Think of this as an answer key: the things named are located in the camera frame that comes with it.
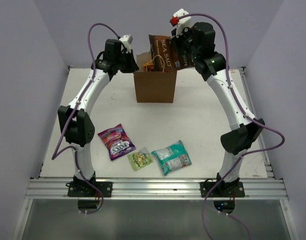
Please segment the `orange Kettle honey dijon chips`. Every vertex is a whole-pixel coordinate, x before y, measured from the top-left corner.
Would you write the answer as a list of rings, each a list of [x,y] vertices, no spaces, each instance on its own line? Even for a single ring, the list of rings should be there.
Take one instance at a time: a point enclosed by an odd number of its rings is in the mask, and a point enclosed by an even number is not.
[[[154,67],[153,62],[144,63],[143,69],[144,69],[144,72],[154,72],[155,67]]]

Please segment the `brown Kettle sea salt chips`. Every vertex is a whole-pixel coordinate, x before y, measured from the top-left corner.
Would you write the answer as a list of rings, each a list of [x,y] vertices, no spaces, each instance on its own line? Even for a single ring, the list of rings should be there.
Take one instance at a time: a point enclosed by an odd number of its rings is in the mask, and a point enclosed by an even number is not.
[[[187,54],[178,54],[170,36],[149,35],[150,53],[155,72],[174,72],[193,68]]]

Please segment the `brown paper bag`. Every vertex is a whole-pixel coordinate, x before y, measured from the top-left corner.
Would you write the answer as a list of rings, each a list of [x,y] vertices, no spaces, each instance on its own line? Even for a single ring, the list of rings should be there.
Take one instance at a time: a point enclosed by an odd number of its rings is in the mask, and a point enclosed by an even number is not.
[[[151,54],[144,52],[136,56],[139,70],[133,73],[136,101],[138,103],[173,103],[177,72],[145,71],[144,64]]]

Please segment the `teal snack packet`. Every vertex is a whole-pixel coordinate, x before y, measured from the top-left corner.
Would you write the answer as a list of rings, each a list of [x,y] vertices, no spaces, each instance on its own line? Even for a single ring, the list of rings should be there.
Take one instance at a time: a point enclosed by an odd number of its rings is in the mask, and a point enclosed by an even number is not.
[[[151,154],[157,158],[164,176],[192,164],[189,154],[181,140],[168,147],[154,150]]]

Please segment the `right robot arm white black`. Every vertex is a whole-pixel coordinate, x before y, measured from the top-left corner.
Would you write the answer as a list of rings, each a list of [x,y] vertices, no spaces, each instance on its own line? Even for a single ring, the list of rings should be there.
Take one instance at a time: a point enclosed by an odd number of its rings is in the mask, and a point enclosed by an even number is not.
[[[256,141],[265,124],[244,103],[230,74],[225,57],[215,50],[215,30],[210,23],[197,22],[193,26],[178,23],[171,32],[177,53],[191,58],[196,71],[217,96],[228,119],[230,132],[220,137],[224,160],[216,177],[216,192],[228,196],[239,183],[241,160]]]

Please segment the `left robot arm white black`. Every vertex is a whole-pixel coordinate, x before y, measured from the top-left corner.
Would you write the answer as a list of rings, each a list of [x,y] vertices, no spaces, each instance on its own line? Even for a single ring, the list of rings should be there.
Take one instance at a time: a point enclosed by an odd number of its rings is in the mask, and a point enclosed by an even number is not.
[[[139,70],[131,47],[132,41],[130,34],[106,40],[104,51],[92,58],[88,79],[75,99],[58,108],[60,138],[68,143],[74,157],[75,174],[67,184],[70,193],[88,197],[96,193],[96,173],[91,160],[95,126],[90,115],[100,93],[113,76],[118,72],[134,73]]]

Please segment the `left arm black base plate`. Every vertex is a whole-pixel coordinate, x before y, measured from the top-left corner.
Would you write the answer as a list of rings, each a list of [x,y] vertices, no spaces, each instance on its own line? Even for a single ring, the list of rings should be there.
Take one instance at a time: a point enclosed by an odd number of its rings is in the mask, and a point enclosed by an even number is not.
[[[113,182],[96,181],[93,185],[101,191],[104,198],[110,198],[112,196]],[[101,196],[97,190],[85,182],[79,181],[78,183],[74,183],[71,181],[66,183],[65,186],[68,187],[68,197],[91,198]]]

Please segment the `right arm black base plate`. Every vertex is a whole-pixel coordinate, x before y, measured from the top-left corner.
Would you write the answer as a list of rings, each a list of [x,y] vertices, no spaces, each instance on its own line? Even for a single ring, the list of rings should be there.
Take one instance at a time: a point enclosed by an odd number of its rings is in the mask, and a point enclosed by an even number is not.
[[[209,191],[217,184],[217,181],[213,181],[208,178],[205,181],[199,183],[201,197],[206,196],[210,198],[244,198],[246,196],[244,185],[240,181],[240,178],[233,182],[222,181],[217,185],[210,193]]]

